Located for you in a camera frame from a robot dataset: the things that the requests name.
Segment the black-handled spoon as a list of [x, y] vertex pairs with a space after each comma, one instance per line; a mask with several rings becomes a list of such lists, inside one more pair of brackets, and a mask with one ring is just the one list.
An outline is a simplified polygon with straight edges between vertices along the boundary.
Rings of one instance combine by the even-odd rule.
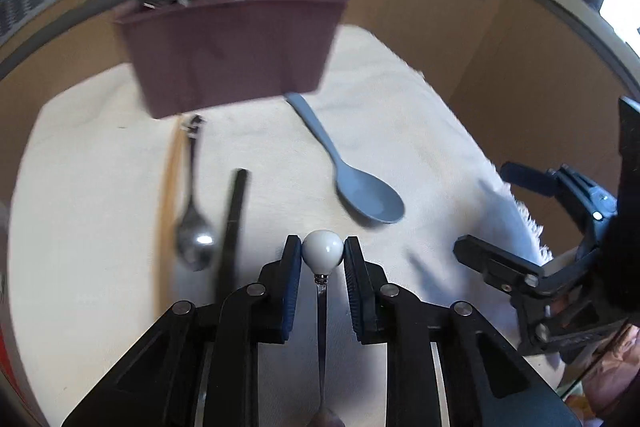
[[234, 173], [226, 231], [224, 231], [224, 243], [222, 243], [220, 251], [217, 272], [215, 303], [218, 303], [218, 305], [221, 305], [236, 288], [236, 250], [238, 249], [244, 194], [249, 176], [250, 173], [246, 169], [238, 169]]

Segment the white ball-end metal spoon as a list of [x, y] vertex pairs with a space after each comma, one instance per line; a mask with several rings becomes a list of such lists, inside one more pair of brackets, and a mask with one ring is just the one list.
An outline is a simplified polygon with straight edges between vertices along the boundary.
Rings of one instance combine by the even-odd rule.
[[303, 240], [302, 257], [305, 265], [314, 274], [317, 291], [319, 407], [309, 421], [309, 426], [344, 426], [341, 418], [326, 406], [326, 324], [328, 324], [326, 292], [330, 275], [342, 262], [343, 249], [340, 236], [328, 230], [313, 231]]

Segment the blue-grey plastic spoon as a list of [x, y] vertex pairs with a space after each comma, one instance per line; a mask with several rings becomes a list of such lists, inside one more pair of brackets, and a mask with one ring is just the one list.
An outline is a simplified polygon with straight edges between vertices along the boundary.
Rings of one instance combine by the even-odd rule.
[[405, 217], [405, 204], [393, 187], [370, 173], [348, 165], [341, 158], [329, 133], [303, 95], [287, 93], [284, 97], [328, 153], [335, 168], [337, 193], [358, 215], [382, 225], [391, 225]]

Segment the smiley-handle metal spoon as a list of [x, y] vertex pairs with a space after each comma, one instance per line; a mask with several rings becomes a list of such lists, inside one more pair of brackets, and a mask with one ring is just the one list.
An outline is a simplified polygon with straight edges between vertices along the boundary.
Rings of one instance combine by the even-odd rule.
[[205, 270], [212, 262], [216, 237], [213, 225], [204, 217], [195, 198], [196, 173], [198, 160], [198, 139], [205, 120], [194, 115], [183, 126], [188, 141], [188, 179], [186, 179], [186, 209], [176, 226], [176, 249], [178, 257], [192, 271]]

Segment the wooden chopstick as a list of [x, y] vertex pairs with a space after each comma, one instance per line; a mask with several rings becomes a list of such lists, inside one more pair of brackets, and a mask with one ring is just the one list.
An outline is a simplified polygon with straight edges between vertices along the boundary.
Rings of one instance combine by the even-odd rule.
[[174, 119], [158, 190], [158, 206], [154, 237], [154, 309], [157, 315], [174, 302], [171, 299], [171, 279], [175, 262], [175, 219], [177, 192], [180, 185], [184, 132], [183, 116]]

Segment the white cloth mat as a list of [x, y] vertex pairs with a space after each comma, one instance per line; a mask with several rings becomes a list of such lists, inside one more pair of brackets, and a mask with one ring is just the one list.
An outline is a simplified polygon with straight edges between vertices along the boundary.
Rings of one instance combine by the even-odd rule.
[[[250, 174], [236, 277], [253, 282], [285, 239], [357, 236], [364, 257], [421, 299], [473, 303], [511, 341], [506, 295], [454, 257], [465, 234], [541, 265], [548, 260], [515, 202], [420, 72], [356, 26], [335, 36], [319, 91], [307, 98], [343, 158], [390, 184], [406, 206], [368, 225], [338, 199], [329, 156], [282, 98], [207, 109], [198, 202], [216, 229], [236, 169]], [[9, 303], [26, 376], [57, 426], [174, 301], [202, 303], [212, 274], [177, 260], [160, 276], [160, 184], [176, 123], [142, 107], [127, 65], [62, 93], [40, 112], [22, 160], [9, 228]]]

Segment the maroon utensil caddy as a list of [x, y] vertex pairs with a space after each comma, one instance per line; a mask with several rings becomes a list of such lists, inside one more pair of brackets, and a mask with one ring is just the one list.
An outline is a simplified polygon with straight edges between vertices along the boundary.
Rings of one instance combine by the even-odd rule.
[[317, 90], [349, 0], [123, 5], [115, 25], [155, 118]]

